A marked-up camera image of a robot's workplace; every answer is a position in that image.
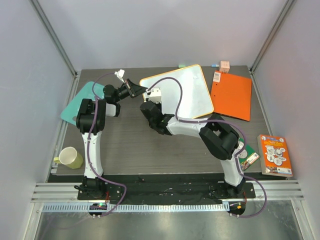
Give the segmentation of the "yellow framed whiteboard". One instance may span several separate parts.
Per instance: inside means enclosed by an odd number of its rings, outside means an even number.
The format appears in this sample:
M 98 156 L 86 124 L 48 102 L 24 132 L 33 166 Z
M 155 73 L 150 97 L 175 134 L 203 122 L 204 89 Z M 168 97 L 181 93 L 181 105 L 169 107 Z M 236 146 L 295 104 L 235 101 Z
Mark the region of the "yellow framed whiteboard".
M 214 105 L 208 90 L 202 68 L 198 64 L 179 68 L 143 78 L 139 85 L 149 88 L 156 81 L 172 77 L 182 87 L 182 100 L 178 109 L 181 118 L 200 118 L 211 114 Z M 180 88 L 174 80 L 166 79 L 156 85 L 161 91 L 161 111 L 163 114 L 174 114 L 180 99 Z

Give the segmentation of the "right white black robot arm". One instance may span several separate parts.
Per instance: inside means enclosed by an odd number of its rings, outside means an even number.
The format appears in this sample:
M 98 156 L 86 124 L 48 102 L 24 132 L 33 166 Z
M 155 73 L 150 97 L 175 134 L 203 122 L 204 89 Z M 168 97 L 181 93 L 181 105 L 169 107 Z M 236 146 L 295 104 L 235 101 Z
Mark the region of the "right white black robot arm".
M 161 135 L 201 139 L 208 151 L 220 160 L 226 193 L 233 198 L 243 193 L 246 181 L 238 160 L 240 136 L 222 117 L 213 114 L 209 118 L 178 118 L 162 113 L 160 105 L 152 101 L 142 103 L 140 110 L 149 127 Z

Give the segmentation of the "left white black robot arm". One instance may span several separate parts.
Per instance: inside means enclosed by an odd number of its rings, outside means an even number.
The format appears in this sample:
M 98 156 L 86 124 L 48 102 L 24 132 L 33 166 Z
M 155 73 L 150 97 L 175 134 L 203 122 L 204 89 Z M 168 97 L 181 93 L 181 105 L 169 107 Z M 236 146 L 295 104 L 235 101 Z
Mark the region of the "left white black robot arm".
M 127 97 L 135 98 L 142 95 L 146 87 L 137 85 L 126 79 L 118 88 L 111 84 L 103 88 L 103 97 L 94 100 L 84 98 L 76 117 L 85 150 L 85 170 L 82 183 L 74 188 L 78 190 L 79 200 L 100 200 L 107 194 L 106 181 L 103 180 L 104 170 L 101 164 L 101 136 L 105 128 L 106 117 L 118 117 L 121 106 L 119 101 Z

